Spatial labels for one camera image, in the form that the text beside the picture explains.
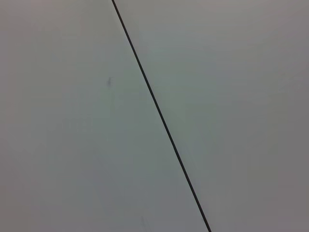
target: white ceiling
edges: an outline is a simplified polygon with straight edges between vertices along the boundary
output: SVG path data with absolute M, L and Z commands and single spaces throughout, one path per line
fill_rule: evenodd
M 0 2 L 0 231 L 206 231 L 107 0 Z
M 309 231 L 309 2 L 115 1 L 212 230 Z

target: gray surface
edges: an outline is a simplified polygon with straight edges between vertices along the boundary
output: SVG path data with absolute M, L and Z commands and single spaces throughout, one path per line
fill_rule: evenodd
M 107 0 L 0 2 L 0 231 L 206 231 Z
M 116 3 L 212 230 L 309 231 L 309 2 Z

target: smudge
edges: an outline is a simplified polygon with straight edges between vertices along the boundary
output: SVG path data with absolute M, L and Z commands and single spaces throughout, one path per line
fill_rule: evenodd
M 145 224 L 145 220 L 144 220 L 143 216 L 141 216 L 141 218 L 140 218 L 140 224 L 141 224 L 144 232 L 147 232 L 147 228 L 146 228 L 146 224 Z

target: thin black wire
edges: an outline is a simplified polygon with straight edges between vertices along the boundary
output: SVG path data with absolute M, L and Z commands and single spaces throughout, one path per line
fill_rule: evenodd
M 169 140 L 170 140 L 170 142 L 171 142 L 172 145 L 173 145 L 173 148 L 174 148 L 174 151 L 175 151 L 175 153 L 176 153 L 177 159 L 178 159 L 179 164 L 180 164 L 180 166 L 181 166 L 181 168 L 182 168 L 182 170 L 183 170 L 184 176 L 185 176 L 185 178 L 186 178 L 186 180 L 187 180 L 187 182 L 188 182 L 188 184 L 189 184 L 189 187 L 190 187 L 191 192 L 192 192 L 192 194 L 193 194 L 193 196 L 194 196 L 194 199 L 195 199 L 195 201 L 196 201 L 196 203 L 197 203 L 198 209 L 199 209 L 199 211 L 200 211 L 200 213 L 201 213 L 201 215 L 202 215 L 202 217 L 203 217 L 203 220 L 204 220 L 204 222 L 205 222 L 205 224 L 206 224 L 206 227 L 207 227 L 208 231 L 211 232 L 211 228 L 210 228 L 210 226 L 209 226 L 209 224 L 208 224 L 208 222 L 207 222 L 207 219 L 206 219 L 206 217 L 205 217 L 205 214 L 204 214 L 204 211 L 203 211 L 203 209 L 202 209 L 202 206 L 201 206 L 201 204 L 199 203 L 199 200 L 198 200 L 197 195 L 196 195 L 196 193 L 195 193 L 195 191 L 194 191 L 194 188 L 193 188 L 193 186 L 192 186 L 192 183 L 191 183 L 191 181 L 190 181 L 190 178 L 189 178 L 189 176 L 188 176 L 188 173 L 187 173 L 187 171 L 186 171 L 186 169 L 185 169 L 185 167 L 184 167 L 184 165 L 183 165 L 183 161 L 182 161 L 182 159 L 180 158 L 180 155 L 179 155 L 179 153 L 178 153 L 178 150 L 177 150 L 177 148 L 176 148 L 176 145 L 175 145 L 175 143 L 174 143 L 174 140 L 173 140 L 173 138 L 172 138 L 172 136 L 171 136 L 171 134 L 170 134 L 170 132 L 169 132 L 168 126 L 166 125 L 165 119 L 163 118 L 163 115 L 162 115 L 162 113 L 161 113 L 160 107 L 159 107 L 159 105 L 158 105 L 158 102 L 157 102 L 156 99 L 155 99 L 155 95 L 154 95 L 154 93 L 153 93 L 153 91 L 152 91 L 152 89 L 151 89 L 151 87 L 150 87 L 150 84 L 149 84 L 149 82 L 148 82 L 148 79 L 147 79 L 147 77 L 146 77 L 146 74 L 145 74 L 145 72 L 144 72 L 144 69 L 143 69 L 143 67 L 142 67 L 141 64 L 140 64 L 140 59 L 139 59 L 139 57 L 137 56 L 137 53 L 136 53 L 135 48 L 134 48 L 134 46 L 133 46 L 133 43 L 132 43 L 132 41 L 131 41 L 131 39 L 130 39 L 130 36 L 129 36 L 127 30 L 126 30 L 126 27 L 125 27 L 125 24 L 124 24 L 124 22 L 123 22 L 123 20 L 122 20 L 122 17 L 121 17 L 121 15 L 120 15 L 119 11 L 118 11 L 118 8 L 117 8 L 117 6 L 116 6 L 116 3 L 115 3 L 114 0 L 112 0 L 112 3 L 113 3 L 114 8 L 115 8 L 115 10 L 116 10 L 116 12 L 117 12 L 117 15 L 118 15 L 118 17 L 119 17 L 119 20 L 120 20 L 120 22 L 121 22 L 121 25 L 122 25 L 122 27 L 123 27 L 123 29 L 124 29 L 124 31 L 125 31 L 126 37 L 127 37 L 128 41 L 129 41 L 129 43 L 130 43 L 130 45 L 131 45 L 131 48 L 132 48 L 133 53 L 134 53 L 134 56 L 135 56 L 136 61 L 137 61 L 138 65 L 139 65 L 139 67 L 140 67 L 140 71 L 141 71 L 141 73 L 142 73 L 142 75 L 143 75 L 143 77 L 144 77 L 144 80 L 145 80 L 145 82 L 146 82 L 146 84 L 147 84 L 147 87 L 148 87 L 148 89 L 149 89 L 149 92 L 150 92 L 150 94 L 151 94 L 151 96 L 152 96 L 152 98 L 153 98 L 153 100 L 154 100 L 156 109 L 157 109 L 157 111 L 158 111 L 158 113 L 159 113 L 159 115 L 160 115 L 160 118 L 161 118 L 162 122 L 163 122 L 164 128 L 165 128 L 165 130 L 166 130 L 166 132 L 167 132 L 167 134 L 168 134 L 168 136 L 169 136 Z

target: cable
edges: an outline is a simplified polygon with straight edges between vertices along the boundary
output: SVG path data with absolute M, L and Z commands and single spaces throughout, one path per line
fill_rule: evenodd
M 180 155 L 179 155 L 179 153 L 178 153 L 178 150 L 177 150 L 177 148 L 176 148 L 176 145 L 175 145 L 175 143 L 174 143 L 174 140 L 173 140 L 173 138 L 172 138 L 172 136 L 171 136 L 171 134 L 170 134 L 170 132 L 169 132 L 168 126 L 166 125 L 165 119 L 163 118 L 163 115 L 162 115 L 162 113 L 161 113 L 161 110 L 160 110 L 160 107 L 159 107 L 159 105 L 158 105 L 158 102 L 157 102 L 156 99 L 155 99 L 155 95 L 154 95 L 154 93 L 153 93 L 153 91 L 152 91 L 152 89 L 151 89 L 151 87 L 150 87 L 150 84 L 149 84 L 149 81 L 148 81 L 148 79 L 147 79 L 147 77 L 146 77 L 146 74 L 145 74 L 145 72 L 144 72 L 144 69 L 143 69 L 143 67 L 141 66 L 140 59 L 139 59 L 139 57 L 137 56 L 137 53 L 136 53 L 135 48 L 134 48 L 134 46 L 133 46 L 133 43 L 132 43 L 132 41 L 131 41 L 131 39 L 130 39 L 130 36 L 129 36 L 128 32 L 127 32 L 127 29 L 126 29 L 126 27 L 125 27 L 125 24 L 124 24 L 124 22 L 123 22 L 123 20 L 122 20 L 122 17 L 121 17 L 121 15 L 120 15 L 119 11 L 118 11 L 118 8 L 117 8 L 116 3 L 115 3 L 114 0 L 112 0 L 112 4 L 114 5 L 114 8 L 115 8 L 115 10 L 116 10 L 116 12 L 117 12 L 117 15 L 118 15 L 118 17 L 119 17 L 119 20 L 120 20 L 120 22 L 121 22 L 121 25 L 122 25 L 122 27 L 123 27 L 123 29 L 124 29 L 124 31 L 125 31 L 127 40 L 128 40 L 129 43 L 130 43 L 130 46 L 131 46 L 132 51 L 133 51 L 133 53 L 134 53 L 135 59 L 136 59 L 138 65 L 139 65 L 139 67 L 140 67 L 140 71 L 141 71 L 141 73 L 142 73 L 142 75 L 143 75 L 143 77 L 144 77 L 144 80 L 145 80 L 145 82 L 146 82 L 146 84 L 147 84 L 147 87 L 148 87 L 148 89 L 149 89 L 149 92 L 150 92 L 150 94 L 151 94 L 151 96 L 152 96 L 152 98 L 153 98 L 153 100 L 154 100 L 156 109 L 157 109 L 157 111 L 158 111 L 158 113 L 159 113 L 159 115 L 160 115 L 160 118 L 161 118 L 162 122 L 163 122 L 164 128 L 165 128 L 165 130 L 166 130 L 166 132 L 167 132 L 167 134 L 168 134 L 168 136 L 169 136 L 169 140 L 170 140 L 170 142 L 172 143 L 172 146 L 173 146 L 174 151 L 175 151 L 175 153 L 176 153 L 176 156 L 177 156 L 177 159 L 178 159 L 178 161 L 179 161 L 179 164 L 180 164 L 180 166 L 181 166 L 181 168 L 182 168 L 182 170 L 183 170 L 184 176 L 185 176 L 185 178 L 186 178 L 186 180 L 187 180 L 187 182 L 188 182 L 188 184 L 189 184 L 189 187 L 190 187 L 190 189 L 191 189 L 191 192 L 192 192 L 192 194 L 193 194 L 193 196 L 194 196 L 194 199 L 195 199 L 195 201 L 196 201 L 196 203 L 197 203 L 198 209 L 199 209 L 199 211 L 200 211 L 200 213 L 201 213 L 201 215 L 202 215 L 202 217 L 203 217 L 203 220 L 204 220 L 204 222 L 205 222 L 205 224 L 206 224 L 206 227 L 207 227 L 208 231 L 211 232 L 211 228 L 210 228 L 210 226 L 209 226 L 209 223 L 207 222 L 207 219 L 206 219 L 206 217 L 205 217 L 205 214 L 204 214 L 204 211 L 203 211 L 203 209 L 202 209 L 202 206 L 201 206 L 201 204 L 199 203 L 199 200 L 198 200 L 197 195 L 196 195 L 196 193 L 195 193 L 195 190 L 194 190 L 194 188 L 193 188 L 193 186 L 192 186 L 192 183 L 191 183 L 191 181 L 190 181 L 190 178 L 189 178 L 189 176 L 188 176 L 188 173 L 187 173 L 187 171 L 186 171 L 186 169 L 185 169 L 185 167 L 184 167 L 184 165 L 183 165 L 183 161 L 182 161 L 182 159 L 181 159 L 181 157 L 180 157 Z

